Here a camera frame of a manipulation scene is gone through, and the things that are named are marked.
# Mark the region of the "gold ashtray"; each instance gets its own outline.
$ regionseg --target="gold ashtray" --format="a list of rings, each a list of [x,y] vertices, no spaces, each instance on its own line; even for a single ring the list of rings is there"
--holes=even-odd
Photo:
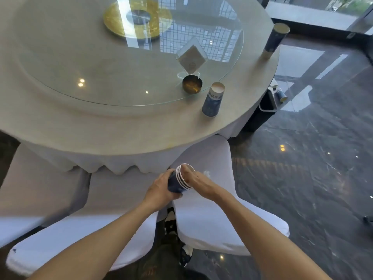
[[[197,94],[201,91],[202,80],[195,75],[188,75],[183,79],[183,89],[186,93]]]
[[[120,37],[157,38],[172,24],[170,10],[159,8],[153,0],[122,0],[114,2],[103,16],[104,24]]]

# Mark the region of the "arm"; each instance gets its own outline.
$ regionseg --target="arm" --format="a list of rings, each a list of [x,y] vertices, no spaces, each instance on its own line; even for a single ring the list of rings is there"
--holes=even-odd
[[[183,177],[200,195],[217,203],[267,280],[331,280],[300,248],[247,209],[227,190],[182,166]]]
[[[29,280],[101,280],[141,224],[153,212],[181,197],[167,189],[174,169],[161,174],[133,210],[72,244],[40,267]]]

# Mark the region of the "left hand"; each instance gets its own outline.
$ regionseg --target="left hand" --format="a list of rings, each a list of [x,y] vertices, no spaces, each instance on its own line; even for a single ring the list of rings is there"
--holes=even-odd
[[[182,197],[181,193],[172,193],[167,188],[168,178],[175,169],[168,169],[159,175],[149,187],[142,201],[152,212],[156,212],[165,207],[170,201]]]

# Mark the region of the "marble floor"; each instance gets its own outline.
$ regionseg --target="marble floor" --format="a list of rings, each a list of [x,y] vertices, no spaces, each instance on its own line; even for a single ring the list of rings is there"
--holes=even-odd
[[[255,133],[230,139],[237,193],[284,219],[333,279],[371,279],[373,228],[362,217],[373,215],[373,67],[357,49],[302,37],[286,38],[280,54],[275,79],[288,100]],[[0,136],[0,182],[16,146]],[[4,265],[13,245],[0,249],[4,280],[23,279]],[[188,267],[211,280],[260,279],[251,257],[195,250]],[[131,279],[132,269],[106,278]]]

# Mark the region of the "black trash bin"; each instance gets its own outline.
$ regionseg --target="black trash bin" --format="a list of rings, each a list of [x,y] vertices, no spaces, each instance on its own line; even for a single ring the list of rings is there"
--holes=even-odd
[[[255,132],[261,125],[263,125],[274,113],[277,112],[277,106],[272,91],[267,89],[259,106],[243,127],[245,132]]]

